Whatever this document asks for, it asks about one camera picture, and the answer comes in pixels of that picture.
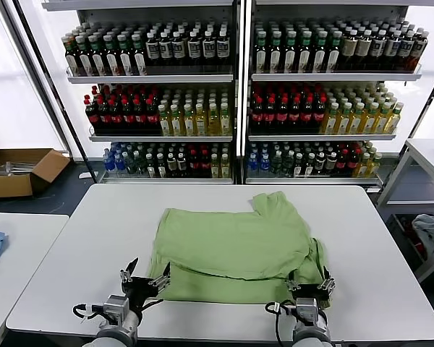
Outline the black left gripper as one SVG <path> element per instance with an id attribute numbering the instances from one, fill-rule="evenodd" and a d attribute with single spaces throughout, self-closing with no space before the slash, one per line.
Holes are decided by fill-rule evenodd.
<path id="1" fill-rule="evenodd" d="M 125 269 L 120 270 L 122 291 L 129 300 L 129 309 L 133 312 L 143 312 L 163 299 L 156 299 L 148 304 L 148 299 L 156 298 L 168 284 L 171 278 L 171 264 L 168 263 L 162 274 L 157 278 L 141 278 L 133 276 L 139 258 L 134 258 Z"/>

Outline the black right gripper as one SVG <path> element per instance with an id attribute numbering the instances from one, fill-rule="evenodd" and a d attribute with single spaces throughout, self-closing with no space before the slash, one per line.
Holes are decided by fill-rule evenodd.
<path id="1" fill-rule="evenodd" d="M 336 282 L 326 267 L 323 268 L 323 274 L 324 279 L 320 285 L 298 284 L 294 272 L 290 272 L 285 284 L 290 291 L 295 291 L 296 301 L 298 299 L 316 299 L 321 309 L 327 309 L 331 306 L 331 294 L 336 287 Z"/>

